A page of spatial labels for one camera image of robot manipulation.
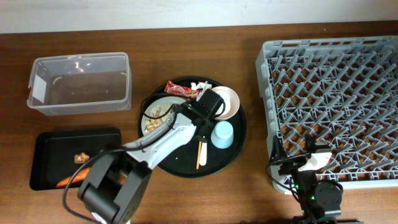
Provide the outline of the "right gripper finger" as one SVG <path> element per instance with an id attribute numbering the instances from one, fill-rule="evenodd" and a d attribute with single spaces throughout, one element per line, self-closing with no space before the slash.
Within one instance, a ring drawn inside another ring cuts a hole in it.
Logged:
<path id="1" fill-rule="evenodd" d="M 284 146 L 282 145 L 281 140 L 275 135 L 272 138 L 272 150 L 271 150 L 270 161 L 275 162 L 285 158 L 287 158 L 287 155 L 285 153 Z"/>
<path id="2" fill-rule="evenodd" d="M 307 148 L 307 152 L 326 152 L 326 144 L 321 142 L 316 142 L 311 135 L 305 135 L 305 146 Z"/>

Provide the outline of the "white tissue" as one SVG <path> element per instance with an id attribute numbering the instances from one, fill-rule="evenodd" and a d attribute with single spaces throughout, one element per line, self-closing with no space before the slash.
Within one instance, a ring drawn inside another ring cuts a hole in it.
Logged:
<path id="1" fill-rule="evenodd" d="M 207 90 L 207 89 L 212 89 L 212 84 L 208 83 L 207 81 L 205 82 L 191 82 L 191 89 L 192 90 Z"/>

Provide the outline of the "pink bowl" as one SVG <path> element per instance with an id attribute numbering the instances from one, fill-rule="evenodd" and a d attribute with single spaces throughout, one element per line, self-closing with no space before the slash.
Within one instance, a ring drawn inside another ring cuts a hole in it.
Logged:
<path id="1" fill-rule="evenodd" d="M 232 118 L 238 112 L 240 107 L 240 100 L 237 93 L 226 86 L 217 86 L 212 88 L 212 90 L 219 94 L 226 102 L 225 111 L 215 119 L 222 121 Z"/>

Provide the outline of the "light blue cup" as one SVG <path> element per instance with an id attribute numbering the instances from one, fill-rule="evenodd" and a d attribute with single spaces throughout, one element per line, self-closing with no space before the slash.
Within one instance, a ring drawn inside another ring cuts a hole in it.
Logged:
<path id="1" fill-rule="evenodd" d="M 220 121 L 216 123 L 212 133 L 211 142 L 219 149 L 226 149 L 232 145 L 234 141 L 234 129 L 228 121 Z"/>

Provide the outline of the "red snack wrapper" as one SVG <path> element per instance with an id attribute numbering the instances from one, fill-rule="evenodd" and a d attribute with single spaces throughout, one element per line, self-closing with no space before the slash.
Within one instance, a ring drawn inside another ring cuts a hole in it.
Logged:
<path id="1" fill-rule="evenodd" d="M 171 81 L 168 81 L 166 83 L 164 91 L 166 93 L 168 93 L 168 94 L 186 96 L 186 97 L 193 98 L 193 99 L 196 99 L 197 96 L 201 92 L 201 90 L 193 90 L 193 89 L 191 89 L 189 87 L 186 87 L 186 86 L 181 86 L 181 85 L 178 85 L 178 84 L 174 84 Z"/>

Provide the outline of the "white plastic fork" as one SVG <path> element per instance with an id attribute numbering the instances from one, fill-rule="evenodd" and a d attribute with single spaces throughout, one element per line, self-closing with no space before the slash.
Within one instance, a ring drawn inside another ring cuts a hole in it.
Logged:
<path id="1" fill-rule="evenodd" d="M 200 151 L 200 161 L 199 164 L 201 166 L 205 166 L 207 163 L 207 143 L 203 142 L 201 144 L 201 151 Z"/>

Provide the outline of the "grey plate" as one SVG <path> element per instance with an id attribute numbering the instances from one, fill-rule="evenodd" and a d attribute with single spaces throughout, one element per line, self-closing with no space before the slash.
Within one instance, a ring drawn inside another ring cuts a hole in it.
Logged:
<path id="1" fill-rule="evenodd" d="M 173 104 L 179 105 L 181 103 L 185 102 L 183 98 L 179 98 L 176 96 L 166 96 L 159 98 L 158 100 L 155 100 L 152 102 L 144 111 L 146 115 L 149 115 L 150 117 L 159 117 L 163 115 Z M 152 132 L 154 129 L 158 128 L 159 126 L 162 125 L 165 121 L 167 121 L 172 115 L 171 111 L 167 113 L 164 117 L 160 119 L 150 119 L 146 116 L 142 116 L 141 119 L 141 131 L 143 135 L 149 134 Z"/>

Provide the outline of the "rice and nut scraps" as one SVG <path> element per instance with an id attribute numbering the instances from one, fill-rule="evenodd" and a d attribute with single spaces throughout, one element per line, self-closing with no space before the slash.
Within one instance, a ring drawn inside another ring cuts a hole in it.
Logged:
<path id="1" fill-rule="evenodd" d="M 159 126 L 161 126 L 165 121 L 167 121 L 170 118 L 171 112 L 169 111 L 165 116 L 161 117 L 163 114 L 165 114 L 168 109 L 172 106 L 171 103 L 164 103 L 164 104 L 159 104 L 156 105 L 154 108 L 152 108 L 147 115 L 149 115 L 151 118 L 146 117 L 145 120 L 145 129 L 144 133 L 149 134 Z"/>

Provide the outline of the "brown walnut piece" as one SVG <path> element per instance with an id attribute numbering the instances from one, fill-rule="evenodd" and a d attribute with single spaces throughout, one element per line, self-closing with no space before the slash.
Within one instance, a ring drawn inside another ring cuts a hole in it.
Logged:
<path id="1" fill-rule="evenodd" d="M 84 164 L 89 159 L 90 159 L 90 156 L 84 152 L 74 155 L 74 163 L 76 163 L 76 164 Z"/>

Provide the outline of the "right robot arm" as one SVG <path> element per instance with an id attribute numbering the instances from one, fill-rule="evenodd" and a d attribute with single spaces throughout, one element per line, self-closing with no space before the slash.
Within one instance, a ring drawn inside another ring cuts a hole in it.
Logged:
<path id="1" fill-rule="evenodd" d="M 295 216 L 292 223 L 336 223 L 341 214 L 340 204 L 343 186 L 332 180 L 318 180 L 316 171 L 325 167 L 331 158 L 329 145 L 316 142 L 311 135 L 305 135 L 307 151 L 297 156 L 287 156 L 277 136 L 272 138 L 272 151 L 267 167 L 278 166 L 279 175 L 290 175 L 287 186 L 272 181 L 288 190 L 300 204 L 301 216 Z"/>

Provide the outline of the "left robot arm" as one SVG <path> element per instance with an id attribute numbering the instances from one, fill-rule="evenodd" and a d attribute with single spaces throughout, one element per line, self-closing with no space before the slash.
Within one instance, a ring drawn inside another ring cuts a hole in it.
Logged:
<path id="1" fill-rule="evenodd" d="M 217 111 L 225 105 L 213 90 L 199 100 L 172 104 L 159 127 L 119 149 L 104 151 L 83 168 L 90 171 L 78 198 L 91 212 L 93 223 L 128 223 L 138 208 L 153 169 L 177 148 L 197 139 L 205 142 Z"/>

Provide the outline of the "grey dishwasher rack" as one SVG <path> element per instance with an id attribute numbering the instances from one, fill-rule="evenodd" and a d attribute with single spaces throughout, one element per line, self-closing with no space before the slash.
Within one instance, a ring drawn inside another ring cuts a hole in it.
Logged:
<path id="1" fill-rule="evenodd" d="M 332 152 L 319 179 L 397 186 L 397 37 L 267 41 L 256 71 L 268 148 L 303 154 L 309 134 Z"/>

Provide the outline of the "round black tray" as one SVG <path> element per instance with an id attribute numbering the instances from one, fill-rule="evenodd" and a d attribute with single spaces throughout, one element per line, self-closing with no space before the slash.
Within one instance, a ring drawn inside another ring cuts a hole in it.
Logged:
<path id="1" fill-rule="evenodd" d="M 181 86 L 188 86 L 191 82 L 205 82 L 211 83 L 213 87 L 223 86 L 223 84 L 205 77 L 182 77 L 174 79 L 171 82 Z M 145 101 L 143 108 L 146 109 L 152 102 L 165 96 L 154 96 L 153 98 Z M 143 137 L 141 131 L 141 119 L 143 113 L 140 112 L 138 135 Z M 183 145 L 171 154 L 169 154 L 160 164 L 158 168 L 163 171 L 184 178 L 197 178 L 204 177 L 217 173 L 224 169 L 235 157 L 240 153 L 246 137 L 246 117 L 243 107 L 240 105 L 238 112 L 230 119 L 227 119 L 232 124 L 234 129 L 234 141 L 232 145 L 226 149 L 219 149 L 215 147 L 212 142 L 208 141 L 207 150 L 207 163 L 196 170 L 198 141 L 192 140 L 188 144 Z"/>

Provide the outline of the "wooden chopstick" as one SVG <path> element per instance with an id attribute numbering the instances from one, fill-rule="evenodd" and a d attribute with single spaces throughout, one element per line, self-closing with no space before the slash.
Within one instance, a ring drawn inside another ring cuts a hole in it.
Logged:
<path id="1" fill-rule="evenodd" d="M 196 170 L 198 170 L 199 167 L 200 167 L 201 146 L 202 146 L 202 142 L 199 141 L 199 142 L 198 142 L 198 154 L 197 154 Z"/>

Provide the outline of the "clear plastic bin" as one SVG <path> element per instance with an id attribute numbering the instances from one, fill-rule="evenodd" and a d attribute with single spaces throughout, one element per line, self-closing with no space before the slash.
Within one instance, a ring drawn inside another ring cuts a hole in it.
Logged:
<path id="1" fill-rule="evenodd" d="M 27 106 L 46 116 L 131 109 L 132 73 L 124 52 L 37 58 Z"/>

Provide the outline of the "black rectangular tray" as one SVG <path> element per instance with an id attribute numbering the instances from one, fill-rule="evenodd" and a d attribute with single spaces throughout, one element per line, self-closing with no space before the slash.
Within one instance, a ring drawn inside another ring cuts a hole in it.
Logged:
<path id="1" fill-rule="evenodd" d="M 80 167 L 75 163 L 76 155 L 83 152 L 92 158 L 120 145 L 118 128 L 41 133 L 35 140 L 30 188 L 35 191 L 55 189 L 61 180 Z"/>

